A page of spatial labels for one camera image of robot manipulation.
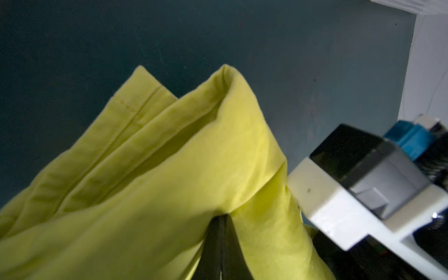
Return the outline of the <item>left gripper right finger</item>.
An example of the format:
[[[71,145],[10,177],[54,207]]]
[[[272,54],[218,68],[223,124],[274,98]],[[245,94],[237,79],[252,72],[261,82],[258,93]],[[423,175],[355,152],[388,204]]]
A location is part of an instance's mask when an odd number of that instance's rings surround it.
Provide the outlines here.
[[[230,215],[222,217],[222,230],[222,279],[253,280]]]

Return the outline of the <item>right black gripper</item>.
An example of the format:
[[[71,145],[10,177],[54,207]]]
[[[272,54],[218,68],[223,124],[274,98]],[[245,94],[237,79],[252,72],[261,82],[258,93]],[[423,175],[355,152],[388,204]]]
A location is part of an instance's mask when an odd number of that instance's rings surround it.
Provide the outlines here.
[[[397,257],[377,240],[367,237],[345,252],[325,234],[315,231],[313,244],[337,280],[425,280],[426,276]],[[433,215],[432,222],[413,233],[416,244],[448,266],[448,211]]]

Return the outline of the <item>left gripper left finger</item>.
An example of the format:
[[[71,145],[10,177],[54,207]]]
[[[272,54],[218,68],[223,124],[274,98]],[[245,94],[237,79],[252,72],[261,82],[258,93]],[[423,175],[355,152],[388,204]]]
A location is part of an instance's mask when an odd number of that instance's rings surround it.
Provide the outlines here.
[[[224,216],[215,217],[208,226],[203,250],[192,280],[220,280]]]

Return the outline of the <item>yellow long pants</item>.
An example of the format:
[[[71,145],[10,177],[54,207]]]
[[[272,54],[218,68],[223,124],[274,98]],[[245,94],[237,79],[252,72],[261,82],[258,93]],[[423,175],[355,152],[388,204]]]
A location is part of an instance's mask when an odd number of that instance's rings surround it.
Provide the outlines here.
[[[1,209],[3,280],[190,280],[230,215],[255,280],[331,280],[242,74],[177,98],[139,66],[69,150]]]

